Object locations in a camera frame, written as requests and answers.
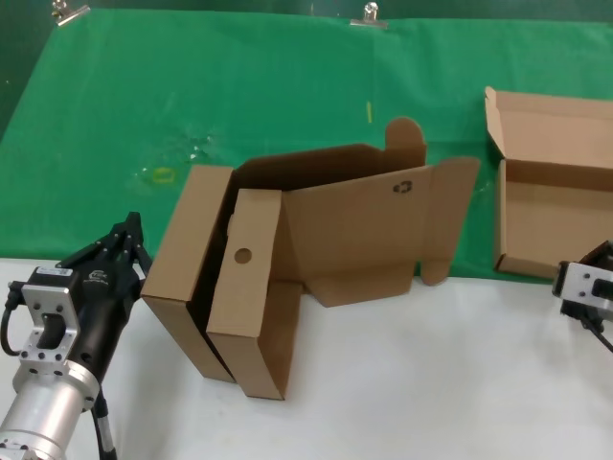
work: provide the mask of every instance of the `metal bracket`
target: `metal bracket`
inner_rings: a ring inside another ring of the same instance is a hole
[[[596,266],[570,263],[559,297],[597,309],[601,318],[613,320],[613,301],[594,295],[598,280],[613,283],[613,272]]]
[[[377,21],[376,16],[379,11],[379,6],[375,2],[369,2],[364,6],[364,18],[352,19],[352,26],[369,26],[378,27],[379,29],[387,29],[387,22]]]
[[[56,19],[58,26],[63,26],[79,16],[89,13],[91,10],[87,5],[83,5],[78,10],[73,11],[65,0],[53,0],[54,12],[52,16]]]
[[[41,374],[61,371],[79,334],[79,319],[67,287],[25,285],[21,292],[32,316],[34,330],[19,356],[24,366]],[[64,337],[53,350],[38,348],[45,333],[48,317],[61,317],[65,325]]]

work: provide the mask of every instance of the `black cable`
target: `black cable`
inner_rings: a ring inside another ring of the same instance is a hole
[[[581,318],[581,324],[585,329],[589,330],[593,335],[595,335],[596,338],[601,342],[602,345],[606,347],[609,352],[613,353],[613,344],[611,344],[611,342],[609,342],[604,337],[604,335],[602,335],[602,333],[596,328],[596,326],[594,326],[594,324],[589,319],[583,316]]]
[[[2,315],[2,325],[0,326],[0,342],[2,343],[2,350],[10,357],[18,357],[19,352],[16,352],[11,348],[9,343],[9,321],[11,320],[12,310],[5,309]]]
[[[100,389],[100,393],[96,398],[96,402],[94,402],[94,407],[92,407],[92,417],[94,419],[94,429],[96,430],[96,440],[98,441],[98,455],[100,460],[117,460],[117,450],[115,447],[111,446],[112,450],[106,451],[104,450],[104,446],[102,444],[100,419],[108,417],[108,405],[106,404],[106,399],[104,398],[102,388]],[[109,439],[108,442],[112,445],[112,439]]]

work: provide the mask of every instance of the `open cardboard box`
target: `open cardboard box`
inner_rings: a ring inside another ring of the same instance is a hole
[[[427,285],[448,275],[479,161],[425,166],[425,154],[420,127],[401,118],[385,150],[194,167],[143,297],[203,376],[281,399],[291,352],[267,344],[284,337],[291,350],[302,287],[332,307],[408,291],[417,261]]]
[[[486,89],[496,267],[553,278],[613,234],[613,103]]]

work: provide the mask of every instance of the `silver cylinder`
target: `silver cylinder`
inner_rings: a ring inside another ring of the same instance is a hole
[[[0,426],[0,442],[28,446],[43,459],[64,457],[84,408],[84,396],[69,379],[26,379]]]

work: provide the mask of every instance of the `box flap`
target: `box flap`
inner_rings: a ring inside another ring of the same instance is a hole
[[[434,167],[421,252],[421,278],[436,285],[448,275],[462,233],[480,161],[448,158]]]
[[[236,170],[242,189],[292,191],[425,164],[426,145],[417,123],[393,120],[386,129],[386,150],[366,144],[254,158]]]
[[[260,335],[281,206],[281,191],[238,191],[208,334]]]
[[[194,166],[143,286],[143,297],[192,299],[232,168]]]
[[[300,273],[319,302],[361,302],[373,292],[408,289],[422,250],[432,171],[424,166],[284,195]],[[392,267],[404,268],[394,270],[393,282],[369,278]]]
[[[486,118],[505,158],[613,169],[613,102],[488,87]]]

